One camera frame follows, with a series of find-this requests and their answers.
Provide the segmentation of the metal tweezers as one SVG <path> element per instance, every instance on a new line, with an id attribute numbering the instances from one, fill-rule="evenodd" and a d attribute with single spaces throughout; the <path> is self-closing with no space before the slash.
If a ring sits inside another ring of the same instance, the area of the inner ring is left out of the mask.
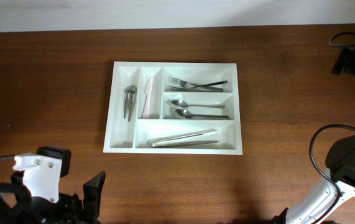
<path id="1" fill-rule="evenodd" d="M 167 136 L 163 138 L 150 139 L 147 141 L 148 145 L 153 148 L 165 148 L 165 147 L 180 147 L 180 146 L 192 146 L 202 144 L 217 144 L 218 140 L 206 140 L 203 136 L 207 134 L 215 133 L 215 129 L 208 129 L 203 131 L 197 131 L 193 133 L 184 133 L 174 136 Z"/>

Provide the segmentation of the small metal teaspoon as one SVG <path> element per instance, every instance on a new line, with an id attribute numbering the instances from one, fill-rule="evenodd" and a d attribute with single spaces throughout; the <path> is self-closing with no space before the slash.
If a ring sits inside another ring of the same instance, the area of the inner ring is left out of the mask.
<path id="1" fill-rule="evenodd" d="M 128 121 L 131 121 L 133 112 L 134 95 L 137 93 L 137 86 L 131 85 L 127 91 L 127 103 L 126 113 L 128 115 Z"/>
<path id="2" fill-rule="evenodd" d="M 128 112 L 128 99 L 129 93 L 131 91 L 131 86 L 127 86 L 124 89 L 124 119 L 126 119 L 127 112 Z"/>

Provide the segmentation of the white plastic knife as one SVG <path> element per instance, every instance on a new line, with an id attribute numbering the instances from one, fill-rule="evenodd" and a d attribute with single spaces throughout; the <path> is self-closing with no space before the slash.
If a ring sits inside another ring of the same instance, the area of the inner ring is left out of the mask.
<path id="1" fill-rule="evenodd" d="M 147 82 L 147 85 L 145 87 L 144 93 L 145 93 L 145 103 L 143 107 L 143 112 L 142 112 L 142 118 L 147 119 L 149 118 L 150 115 L 150 101 L 151 101 L 151 95 L 152 95 L 152 89 L 154 85 L 154 77 L 150 77 L 149 81 Z"/>

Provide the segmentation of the metal tablespoon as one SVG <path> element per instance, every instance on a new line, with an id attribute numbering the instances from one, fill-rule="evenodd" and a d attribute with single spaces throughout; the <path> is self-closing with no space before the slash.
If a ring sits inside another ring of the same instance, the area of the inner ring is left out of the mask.
<path id="1" fill-rule="evenodd" d="M 171 106 L 175 108 L 182 108 L 182 109 L 187 109 L 189 107 L 204 107 L 204 108 L 217 108 L 217 109 L 222 109 L 225 108 L 224 104 L 221 105 L 199 105 L 199 104 L 188 104 L 184 100 L 168 100 L 167 102 Z"/>
<path id="2" fill-rule="evenodd" d="M 174 115 L 178 119 L 220 119 L 229 120 L 229 116 L 225 115 L 208 115 L 208 114 L 193 114 L 186 109 L 176 109 Z"/>

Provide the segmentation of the metal fork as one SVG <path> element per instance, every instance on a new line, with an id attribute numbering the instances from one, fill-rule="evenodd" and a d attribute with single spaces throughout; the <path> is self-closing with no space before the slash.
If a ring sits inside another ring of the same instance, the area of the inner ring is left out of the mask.
<path id="1" fill-rule="evenodd" d="M 179 88 L 175 86 L 170 86 L 169 91 L 193 91 L 193 92 L 223 92 L 222 88 L 215 88 L 215 89 L 206 89 L 206 88 L 194 88 L 194 89 L 186 89 L 186 88 Z"/>
<path id="2" fill-rule="evenodd" d="M 198 86 L 198 84 L 195 84 L 195 83 L 192 83 L 192 82 L 187 82 L 187 81 L 184 81 L 184 80 L 180 80 L 180 79 L 177 79 L 177 78 L 174 78 L 174 77 L 171 78 L 171 82 L 174 85 L 179 86 L 181 88 L 194 88 L 194 87 Z"/>
<path id="3" fill-rule="evenodd" d="M 216 85 L 223 85 L 226 84 L 228 81 L 223 80 L 220 82 L 213 82 L 213 83 L 207 83 L 207 84 L 202 84 L 202 85 L 194 85 L 193 88 L 204 88 L 204 87 L 209 87 L 209 86 L 216 86 Z"/>

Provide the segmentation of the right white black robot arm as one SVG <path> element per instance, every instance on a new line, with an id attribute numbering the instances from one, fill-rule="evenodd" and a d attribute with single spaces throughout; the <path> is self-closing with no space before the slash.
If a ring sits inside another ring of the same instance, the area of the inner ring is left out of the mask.
<path id="1" fill-rule="evenodd" d="M 341 72 L 355 76 L 355 49 L 344 48 L 332 72 Z M 326 170 L 322 171 L 313 156 L 316 137 L 327 129 L 339 128 L 354 131 L 355 127 L 345 124 L 329 124 L 318 129 L 309 145 L 310 161 L 321 175 L 316 187 L 300 203 L 285 208 L 272 223 L 324 223 L 326 218 L 345 201 L 355 197 L 355 134 L 337 140 L 330 148 L 326 160 Z"/>

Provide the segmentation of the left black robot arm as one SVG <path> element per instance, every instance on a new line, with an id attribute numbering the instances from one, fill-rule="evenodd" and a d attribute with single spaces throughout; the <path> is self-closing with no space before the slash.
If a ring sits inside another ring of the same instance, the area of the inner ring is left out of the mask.
<path id="1" fill-rule="evenodd" d="M 14 160 L 11 181 L 0 183 L 0 223 L 98 223 L 105 172 L 83 184 L 84 197 L 59 191 L 69 173 L 71 150 L 42 146 Z"/>

